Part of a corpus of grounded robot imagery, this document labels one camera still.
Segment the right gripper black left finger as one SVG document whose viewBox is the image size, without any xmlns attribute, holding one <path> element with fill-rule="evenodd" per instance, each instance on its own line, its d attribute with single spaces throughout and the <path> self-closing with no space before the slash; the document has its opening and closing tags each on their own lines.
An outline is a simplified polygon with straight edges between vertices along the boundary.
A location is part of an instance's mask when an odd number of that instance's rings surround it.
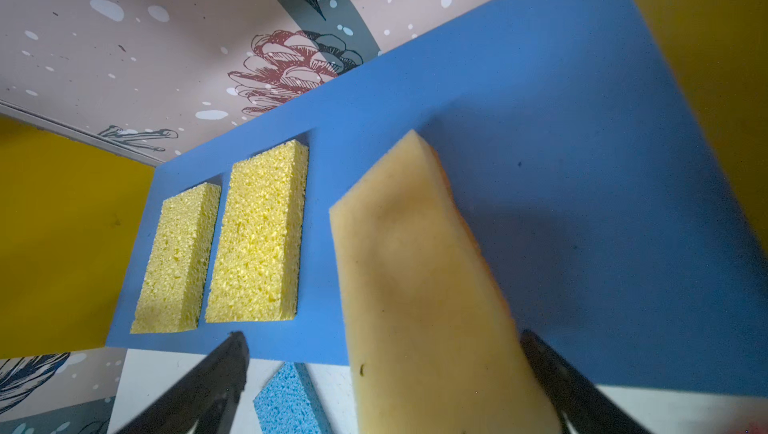
<svg viewBox="0 0 768 434">
<path fill-rule="evenodd" d="M 228 433 L 245 389 L 250 354 L 245 335 L 227 339 L 154 403 L 120 429 L 122 433 Z"/>
</svg>

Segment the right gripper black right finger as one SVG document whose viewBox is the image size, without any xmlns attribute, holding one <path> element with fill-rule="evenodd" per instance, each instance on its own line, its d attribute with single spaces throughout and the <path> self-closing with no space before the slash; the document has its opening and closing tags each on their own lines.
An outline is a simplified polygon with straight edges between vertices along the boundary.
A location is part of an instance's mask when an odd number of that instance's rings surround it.
<svg viewBox="0 0 768 434">
<path fill-rule="evenodd" d="M 650 433 L 535 332 L 524 330 L 520 341 L 563 433 Z"/>
</svg>

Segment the blue sponge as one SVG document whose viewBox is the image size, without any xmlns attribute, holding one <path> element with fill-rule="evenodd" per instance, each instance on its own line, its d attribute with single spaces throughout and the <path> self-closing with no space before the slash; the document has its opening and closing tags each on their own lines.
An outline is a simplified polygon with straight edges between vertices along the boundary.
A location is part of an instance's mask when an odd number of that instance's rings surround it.
<svg viewBox="0 0 768 434">
<path fill-rule="evenodd" d="M 304 363 L 284 363 L 253 404 L 263 433 L 333 432 Z"/>
</svg>

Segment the yellow cellulose sponge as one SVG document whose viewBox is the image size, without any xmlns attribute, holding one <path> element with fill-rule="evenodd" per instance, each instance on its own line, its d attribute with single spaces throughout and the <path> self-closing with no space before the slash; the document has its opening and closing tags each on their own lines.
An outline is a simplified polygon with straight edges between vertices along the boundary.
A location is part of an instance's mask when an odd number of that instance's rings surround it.
<svg viewBox="0 0 768 434">
<path fill-rule="evenodd" d="M 295 318 L 308 164 L 294 139 L 233 166 L 206 322 Z"/>
</svg>

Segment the pale yellow sponge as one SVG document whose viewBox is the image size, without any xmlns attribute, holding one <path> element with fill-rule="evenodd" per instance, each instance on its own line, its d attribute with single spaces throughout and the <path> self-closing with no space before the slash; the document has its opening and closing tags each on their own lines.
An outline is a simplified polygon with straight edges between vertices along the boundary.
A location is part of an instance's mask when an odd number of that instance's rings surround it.
<svg viewBox="0 0 768 434">
<path fill-rule="evenodd" d="M 401 138 L 332 208 L 363 433 L 559 433 L 439 158 Z"/>
</svg>

